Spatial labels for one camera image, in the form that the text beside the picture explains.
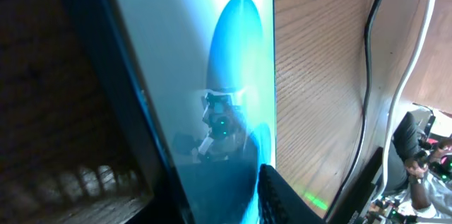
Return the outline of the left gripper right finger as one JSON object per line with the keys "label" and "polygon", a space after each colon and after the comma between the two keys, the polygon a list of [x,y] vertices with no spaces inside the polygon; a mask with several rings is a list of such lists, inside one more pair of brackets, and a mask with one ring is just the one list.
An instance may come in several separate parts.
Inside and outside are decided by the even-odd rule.
{"label": "left gripper right finger", "polygon": [[324,224],[271,165],[262,164],[258,174],[259,223]]}

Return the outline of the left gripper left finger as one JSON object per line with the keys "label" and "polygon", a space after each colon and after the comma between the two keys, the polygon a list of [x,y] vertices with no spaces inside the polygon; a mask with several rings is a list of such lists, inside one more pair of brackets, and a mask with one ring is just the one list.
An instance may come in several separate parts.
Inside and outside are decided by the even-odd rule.
{"label": "left gripper left finger", "polygon": [[2,223],[126,223],[152,199],[141,174],[128,167],[1,175]]}

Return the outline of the Samsung Galaxy smartphone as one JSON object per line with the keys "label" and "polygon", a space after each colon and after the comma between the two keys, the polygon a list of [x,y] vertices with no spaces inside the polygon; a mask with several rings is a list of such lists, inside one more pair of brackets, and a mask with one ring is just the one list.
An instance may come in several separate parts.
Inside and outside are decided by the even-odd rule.
{"label": "Samsung Galaxy smartphone", "polygon": [[155,193],[140,220],[258,223],[274,0],[62,0]]}

